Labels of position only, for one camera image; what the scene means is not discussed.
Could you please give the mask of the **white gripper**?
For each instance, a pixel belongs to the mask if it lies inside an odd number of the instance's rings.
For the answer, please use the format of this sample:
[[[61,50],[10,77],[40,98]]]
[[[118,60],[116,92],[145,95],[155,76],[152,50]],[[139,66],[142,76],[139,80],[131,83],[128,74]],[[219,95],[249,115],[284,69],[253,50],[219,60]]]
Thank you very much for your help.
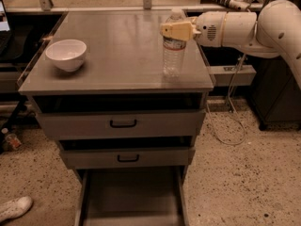
[[[161,24],[160,33],[173,40],[189,41],[195,38],[199,45],[221,47],[225,17],[225,11],[204,12],[200,16],[186,17],[187,22]]]

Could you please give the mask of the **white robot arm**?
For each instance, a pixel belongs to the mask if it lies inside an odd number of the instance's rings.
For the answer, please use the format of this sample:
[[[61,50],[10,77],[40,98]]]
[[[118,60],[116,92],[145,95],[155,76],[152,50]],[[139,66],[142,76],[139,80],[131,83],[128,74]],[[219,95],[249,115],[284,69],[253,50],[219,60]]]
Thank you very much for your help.
[[[254,57],[283,57],[301,87],[301,10],[290,1],[275,0],[260,13],[207,11],[167,21],[160,25],[160,33],[205,47],[234,48]]]

